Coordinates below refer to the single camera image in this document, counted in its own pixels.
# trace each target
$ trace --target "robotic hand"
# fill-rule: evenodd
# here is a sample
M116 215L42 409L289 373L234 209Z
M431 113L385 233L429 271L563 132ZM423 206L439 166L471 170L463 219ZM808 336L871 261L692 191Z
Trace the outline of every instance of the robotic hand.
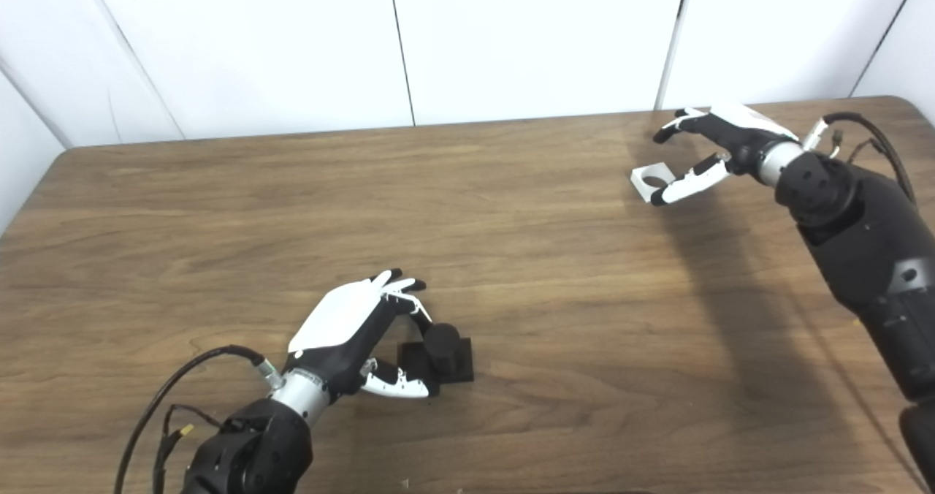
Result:
M731 174L750 174L758 181L775 184L777 168L763 164L762 160L769 156L770 164L777 164L785 154L801 153L798 138L792 132L741 104L715 105L710 112L694 108L680 110L675 120L663 125L652 141L665 143L678 132L701 134L720 145L727 153L712 154L680 178L675 178L665 164L634 170L631 181L644 199L653 205L667 205L690 197L711 188ZM642 181L645 175L662 178L668 185L655 190Z
M832 295L861 320L903 395L915 403L903 411L899 424L935 490L935 237L916 211L912 188L888 139L852 112L819 118L801 144L791 131L741 105L676 115L655 142L676 132L695 132L729 155L714 155L658 190L641 189L637 180L646 168L636 169L633 182L644 199L669 204L728 173L749 174L774 188L776 202L788 208ZM898 181L814 152L822 132L835 121L869 129Z
M195 365L217 354L246 357L270 384L270 394L217 422L197 408L173 405L153 467L153 491L163 490L164 462L182 430L167 436L171 411L183 407L219 428L198 447L185 471L184 494L289 494L313 460L311 427L341 395L358 390L395 398L426 398L441 383L472 381L470 339L450 324L433 324L410 292L425 288L416 278L387 270L334 288L321 298L289 342L283 374L266 357L242 346L208 351L184 365L161 388L131 434L114 492L120 494L131 452L169 388ZM371 357L394 317L415 321L424 342L400 345L400 366ZM412 378L406 368L418 374Z

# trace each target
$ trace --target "white fingertip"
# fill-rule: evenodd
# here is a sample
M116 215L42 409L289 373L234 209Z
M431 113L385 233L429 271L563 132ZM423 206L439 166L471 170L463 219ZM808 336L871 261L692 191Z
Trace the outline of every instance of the white fingertip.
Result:
M390 281L390 278L393 277L393 271L387 270L383 273L378 274L374 279L372 284L376 287L383 287L386 282Z

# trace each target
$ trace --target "black cable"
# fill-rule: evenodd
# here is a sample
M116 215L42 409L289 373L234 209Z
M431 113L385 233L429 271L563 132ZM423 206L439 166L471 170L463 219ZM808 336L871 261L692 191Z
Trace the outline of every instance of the black cable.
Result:
M133 457L133 449L137 446L137 441L140 439L140 435L143 434L146 424L149 423L150 418L153 417L153 414L155 414L156 409L159 408L159 404L166 397L166 394L168 394L178 380L183 378L192 368L200 365L204 361L212 360L214 357L219 357L219 355L224 354L244 357L245 360L250 360L254 367L263 364L263 362L267 360L266 357L263 357L263 354L257 351L244 346L231 344L230 346L223 346L221 348L205 351L204 354L197 355L197 357L181 365L181 368L178 368L178 370L166 380L166 383L161 385L156 395L153 396L153 400L144 408L143 415L140 415L140 420L130 433L130 440L126 442L126 448L124 448L123 455L121 455L120 465L117 467L117 477L114 480L114 494L123 494L123 481L126 479L127 468L130 468L130 458Z
M869 140L859 145L856 145L856 147L854 148L854 151L851 152L850 157L847 158L848 164L852 164L855 161L855 159L858 157L858 154L862 150L864 150L864 148L867 147L867 145L870 145L872 148L874 148L875 151L879 152L879 154L886 154L886 151L884 150L882 145L880 145L879 142L875 138L869 138Z
M201 417L207 424L212 425L214 428L221 427L221 421L218 421L214 417L205 414L201 408L187 404L173 404L170 405L168 410L166 410L166 417L163 418L163 437L167 437L169 435L169 421L172 420L172 414L175 413L176 410L190 411L192 414L196 414L198 417Z
M183 430L175 430L169 434L169 424L176 410L190 411L198 417L201 417L207 424L212 425L214 428L219 428L219 430L221 428L221 421L206 414L200 408L187 404L169 405L166 410L166 417L163 418L163 437L159 440L159 448L157 448L156 457L153 460L153 494L163 494L164 485L166 484L166 460L168 460L169 455L172 454L172 450L175 449L175 445L178 441L185 435Z
M902 188L902 191L905 192L906 197L909 198L909 201L912 204L915 204L915 192L912 190L912 184L909 182L909 175L906 174L905 167L902 167L902 161L899 160L899 155L896 152L896 149L893 148L893 144L889 142L889 139L885 134L882 133L876 125L869 122L867 118L864 118L861 114L856 112L835 112L832 114L824 115L822 120L825 121L825 124L831 125L835 121L854 121L855 124L863 125L865 129L871 132L874 135L876 141L881 145L882 155L886 157L886 161L889 161L890 166L893 168L893 173L896 175L896 182L899 184L899 187Z

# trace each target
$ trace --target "wood grain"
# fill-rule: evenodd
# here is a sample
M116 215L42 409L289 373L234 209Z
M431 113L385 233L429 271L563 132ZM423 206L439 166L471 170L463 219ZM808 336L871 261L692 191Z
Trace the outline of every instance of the wood grain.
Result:
M839 109L890 135L935 221L935 130L911 105L761 107L799 134ZM902 397L771 192L734 178L652 208L629 185L714 150L651 144L670 115L66 152L0 241L0 490L108 490L183 361L230 342L280 361L325 291L398 265L473 338L477 381L342 398L301 492L918 491ZM411 335L396 324L380 353ZM219 360L172 399L225 415L262 393ZM148 488L154 435L129 492ZM168 492L208 435L180 444Z

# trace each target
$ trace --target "cable connector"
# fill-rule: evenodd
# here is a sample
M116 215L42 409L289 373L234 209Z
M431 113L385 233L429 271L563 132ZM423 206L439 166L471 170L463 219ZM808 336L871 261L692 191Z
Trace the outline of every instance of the cable connector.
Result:
M280 372L276 371L276 367L270 360L263 360L262 363L256 365L256 370L260 372L263 380L270 385L271 390L276 391L283 387L283 377L280 375Z
M818 118L818 121L815 121L815 125L812 125L812 130L802 138L802 148L804 148L805 151L814 151L815 148L818 147L818 144L821 143L821 135L824 134L827 128L828 124L825 123L825 119Z

